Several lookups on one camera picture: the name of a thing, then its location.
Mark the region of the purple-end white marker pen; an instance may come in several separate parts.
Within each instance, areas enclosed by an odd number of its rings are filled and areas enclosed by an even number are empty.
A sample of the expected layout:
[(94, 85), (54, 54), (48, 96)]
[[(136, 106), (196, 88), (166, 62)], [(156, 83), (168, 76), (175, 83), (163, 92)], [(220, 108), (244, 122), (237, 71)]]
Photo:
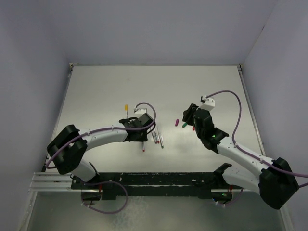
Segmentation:
[(153, 131), (151, 132), (151, 135), (152, 135), (152, 138), (154, 140), (154, 143), (157, 144), (157, 139), (156, 139), (156, 136), (155, 136)]

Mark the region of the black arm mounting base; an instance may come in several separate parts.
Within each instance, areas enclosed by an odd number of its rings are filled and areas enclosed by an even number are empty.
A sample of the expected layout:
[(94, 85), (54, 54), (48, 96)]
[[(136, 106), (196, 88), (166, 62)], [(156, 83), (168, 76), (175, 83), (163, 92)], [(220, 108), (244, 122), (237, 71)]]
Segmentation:
[(83, 183), (73, 176), (71, 188), (82, 190), (85, 200), (115, 200), (118, 196), (197, 197), (229, 202), (232, 186), (222, 177), (230, 167), (223, 164), (214, 172), (115, 172), (99, 173), (94, 182)]

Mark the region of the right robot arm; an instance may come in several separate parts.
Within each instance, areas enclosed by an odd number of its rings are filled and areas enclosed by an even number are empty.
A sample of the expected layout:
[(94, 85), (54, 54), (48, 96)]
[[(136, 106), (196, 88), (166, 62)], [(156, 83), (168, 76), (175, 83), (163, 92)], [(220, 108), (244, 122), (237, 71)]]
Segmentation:
[(226, 188), (230, 184), (248, 189), (277, 210), (299, 190), (295, 174), (286, 160), (244, 150), (228, 133), (215, 127), (208, 110), (192, 103), (183, 112), (182, 121), (195, 128), (197, 137), (206, 149), (240, 165), (240, 168), (228, 167), (216, 174), (214, 183), (217, 187)]

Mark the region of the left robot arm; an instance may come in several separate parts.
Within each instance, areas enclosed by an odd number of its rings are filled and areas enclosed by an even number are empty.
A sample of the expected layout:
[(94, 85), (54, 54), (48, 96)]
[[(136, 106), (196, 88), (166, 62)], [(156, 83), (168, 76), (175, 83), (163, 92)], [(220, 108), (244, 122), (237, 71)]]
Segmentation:
[(99, 173), (93, 164), (83, 159), (85, 152), (116, 142), (146, 142), (148, 129), (154, 125), (154, 119), (147, 113), (94, 130), (68, 125), (47, 146), (50, 160), (46, 168), (51, 169), (49, 164), (53, 162), (59, 174), (71, 173), (93, 189), (99, 184)]

